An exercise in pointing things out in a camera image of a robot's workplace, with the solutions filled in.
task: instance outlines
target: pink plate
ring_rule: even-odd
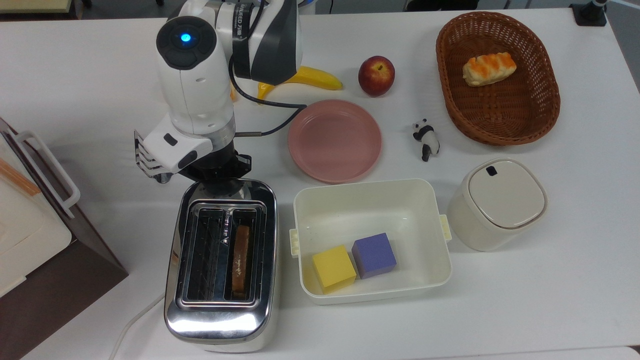
[[[366,110],[342,100],[315,102],[289,128],[289,152],[297,166],[325,183],[354,181],[382,152],[382,134]]]

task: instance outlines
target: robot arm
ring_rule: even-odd
[[[295,0],[273,0],[261,13],[251,3],[188,0],[156,38],[169,112],[146,139],[136,132],[138,166],[159,182],[202,164],[233,169],[238,160],[248,160],[250,169],[250,158],[238,158],[233,148],[236,124],[227,64],[233,62],[240,78],[277,85],[298,71],[300,42]],[[195,177],[239,177],[247,171]]]

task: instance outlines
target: black cable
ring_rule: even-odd
[[[233,55],[231,55],[230,59],[229,59],[229,79],[231,79],[231,83],[233,84],[234,88],[236,89],[236,91],[242,95],[243,97],[253,101],[253,102],[257,102],[259,104],[264,104],[264,105],[269,105],[269,106],[277,106],[280,108],[293,108],[293,109],[297,109],[296,111],[293,112],[293,114],[291,114],[291,116],[285,120],[282,124],[276,126],[275,128],[269,130],[269,131],[265,131],[265,132],[260,132],[259,136],[267,136],[267,135],[271,135],[273,133],[275,133],[276,131],[280,130],[281,128],[285,127],[286,125],[288,125],[288,123],[290,123],[297,114],[299,114],[302,110],[304,110],[307,105],[305,104],[286,104],[284,102],[275,102],[275,101],[267,101],[267,100],[261,100],[261,99],[257,99],[249,94],[247,94],[246,92],[242,91],[242,89],[240,89],[240,86],[238,86],[237,82],[236,82],[236,76],[234,75],[234,65],[233,65]]]
[[[264,9],[264,3],[265,2],[266,2],[266,0],[261,0],[260,1],[260,7],[258,8],[258,13],[255,15],[255,20],[253,21],[253,24],[251,25],[251,28],[249,29],[249,34],[247,35],[247,38],[251,37],[251,35],[253,34],[253,31],[255,30],[256,26],[258,25],[258,21],[260,20],[260,17],[262,16],[262,11]],[[245,98],[247,98],[247,99],[249,99],[249,100],[251,100],[253,102],[257,102],[259,104],[268,105],[268,106],[277,106],[279,108],[297,109],[282,124],[276,126],[275,128],[273,128],[273,129],[271,129],[269,131],[260,132],[259,136],[271,135],[271,134],[275,133],[276,131],[280,130],[281,128],[285,127],[286,125],[288,125],[288,123],[290,123],[296,117],[297,114],[299,114],[302,110],[304,110],[307,107],[306,104],[287,104],[285,102],[275,102],[275,101],[262,100],[262,99],[255,98],[255,97],[247,94],[246,92],[244,92],[240,88],[240,86],[238,85],[238,83],[236,81],[236,75],[234,74],[234,56],[233,56],[233,54],[231,56],[229,56],[229,79],[231,80],[231,83],[234,86],[235,90],[240,95],[242,95],[243,97],[245,97]],[[244,133],[244,134],[246,136],[252,136],[252,135],[250,135],[251,133]]]
[[[231,83],[233,84],[234,88],[236,89],[236,91],[238,91],[238,93],[240,95],[242,95],[243,97],[253,101],[253,102],[257,102],[259,104],[263,104],[263,105],[269,105],[269,106],[276,106],[279,108],[290,108],[290,109],[300,109],[300,108],[306,108],[307,105],[305,104],[287,104],[286,102],[275,102],[275,101],[268,101],[268,100],[262,100],[262,99],[258,99],[255,98],[249,94],[247,94],[246,92],[244,92],[240,86],[238,85],[238,83],[236,82],[236,76],[234,75],[234,62],[233,62],[234,56],[231,55],[231,57],[229,58],[229,79],[231,80]]]
[[[253,34],[253,30],[255,30],[255,27],[258,26],[258,20],[260,20],[260,16],[262,16],[262,11],[264,9],[265,2],[266,0],[260,0],[260,7],[258,7],[258,13],[255,14],[255,20],[253,21],[253,24],[251,24],[251,28],[249,29],[249,35],[247,36],[247,38],[251,37],[251,35]]]

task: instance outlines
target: panda figurine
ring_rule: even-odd
[[[413,125],[413,138],[422,143],[422,160],[429,161],[431,154],[440,152],[440,142],[431,125],[427,125],[427,119],[422,119]]]

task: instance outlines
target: pastry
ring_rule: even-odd
[[[469,86],[483,86],[504,80],[515,70],[509,53],[481,55],[462,66],[462,77]]]

